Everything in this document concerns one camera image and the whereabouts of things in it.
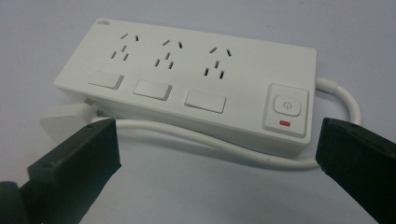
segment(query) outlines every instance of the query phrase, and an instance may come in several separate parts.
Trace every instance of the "switch button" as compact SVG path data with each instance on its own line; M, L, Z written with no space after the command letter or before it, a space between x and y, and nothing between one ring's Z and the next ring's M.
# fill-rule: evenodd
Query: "switch button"
M123 80L123 75L95 71L90 79L90 84L117 90Z
M139 80L134 89L134 94L166 101L171 90L172 86L166 83Z
M210 94L204 91L190 90L184 105L221 114L224 109L226 98L220 95Z
M279 114L296 117L301 112L300 101L286 97L277 96L274 101L274 110Z

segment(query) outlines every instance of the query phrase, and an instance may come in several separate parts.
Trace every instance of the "power strip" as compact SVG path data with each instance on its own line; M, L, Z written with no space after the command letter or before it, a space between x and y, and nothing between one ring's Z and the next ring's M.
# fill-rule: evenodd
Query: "power strip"
M55 85L107 110L291 157L311 140L316 58L309 48L100 19Z

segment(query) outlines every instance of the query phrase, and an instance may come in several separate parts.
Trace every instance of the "white surface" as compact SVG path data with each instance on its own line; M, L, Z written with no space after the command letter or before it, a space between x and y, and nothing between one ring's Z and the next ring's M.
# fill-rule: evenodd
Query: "white surface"
M89 96L107 113L128 110L126 114L206 133L272 155L290 156L310 142L313 98L302 100L304 113L293 118L290 132L281 133L261 126L263 114L272 109L265 107L266 101L273 100L266 94L276 83L314 95L316 62L317 52L310 48L101 18L87 31L55 85L71 91L72 96ZM206 73L207 69L218 74ZM120 87L113 91L90 85L91 73L97 70L122 74ZM142 79L171 85L166 101L132 94L132 90L141 89ZM213 102L203 97L199 100L191 90L220 98L210 97ZM294 92L283 94L293 96ZM185 106L187 97L187 105L206 110ZM279 119L273 126L285 129Z
M26 167L54 147L38 121L70 103L53 80L97 18L239 35L318 51L318 76L360 103L363 126L395 142L395 1L2 1L0 180L22 185ZM323 117L345 119L318 93ZM320 170L283 172L170 136L120 133L122 168L82 223L375 223Z

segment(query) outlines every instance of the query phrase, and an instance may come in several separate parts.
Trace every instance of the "power outlet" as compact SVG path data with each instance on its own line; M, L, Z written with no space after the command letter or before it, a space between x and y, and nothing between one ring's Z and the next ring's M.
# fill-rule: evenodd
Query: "power outlet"
M295 156L311 139L314 49L98 20L56 78L72 97Z

